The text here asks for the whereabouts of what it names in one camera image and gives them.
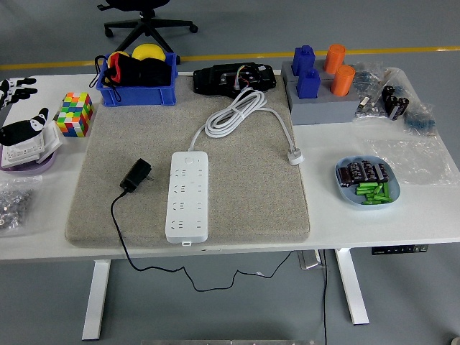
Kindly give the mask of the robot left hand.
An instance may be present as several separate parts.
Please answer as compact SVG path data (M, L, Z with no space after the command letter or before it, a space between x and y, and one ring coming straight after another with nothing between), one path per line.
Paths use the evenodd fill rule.
M35 78L12 78L1 81L1 109L10 104L25 100L38 90L28 87L36 83ZM39 135L47 123L48 108L42 108L36 116L17 121L1 128L1 145L9 147Z

